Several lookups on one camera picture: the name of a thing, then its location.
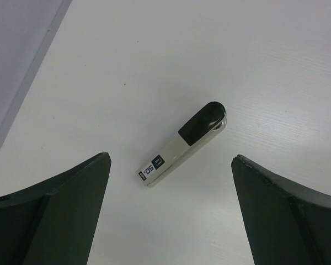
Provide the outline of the grey black stapler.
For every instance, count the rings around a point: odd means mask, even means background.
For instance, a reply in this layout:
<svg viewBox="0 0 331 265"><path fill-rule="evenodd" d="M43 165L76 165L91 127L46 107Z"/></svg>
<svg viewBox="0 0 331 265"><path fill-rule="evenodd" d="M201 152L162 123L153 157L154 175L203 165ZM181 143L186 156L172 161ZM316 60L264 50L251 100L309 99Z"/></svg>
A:
<svg viewBox="0 0 331 265"><path fill-rule="evenodd" d="M209 102L192 116L136 174L152 187L224 130L227 112L220 102Z"/></svg>

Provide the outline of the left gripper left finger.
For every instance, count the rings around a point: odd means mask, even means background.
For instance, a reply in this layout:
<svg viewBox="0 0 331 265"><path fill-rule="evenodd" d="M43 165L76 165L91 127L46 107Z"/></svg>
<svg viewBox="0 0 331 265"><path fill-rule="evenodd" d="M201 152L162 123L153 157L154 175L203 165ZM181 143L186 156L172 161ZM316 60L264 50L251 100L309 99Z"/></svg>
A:
<svg viewBox="0 0 331 265"><path fill-rule="evenodd" d="M110 168L102 152L0 197L0 264L87 264Z"/></svg>

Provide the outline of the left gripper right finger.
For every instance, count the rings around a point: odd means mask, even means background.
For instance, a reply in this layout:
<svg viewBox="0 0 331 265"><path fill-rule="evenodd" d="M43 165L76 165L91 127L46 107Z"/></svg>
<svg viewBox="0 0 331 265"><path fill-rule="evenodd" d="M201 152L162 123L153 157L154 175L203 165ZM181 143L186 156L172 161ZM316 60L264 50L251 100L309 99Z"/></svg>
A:
<svg viewBox="0 0 331 265"><path fill-rule="evenodd" d="M242 155L231 168L255 264L331 264L331 195Z"/></svg>

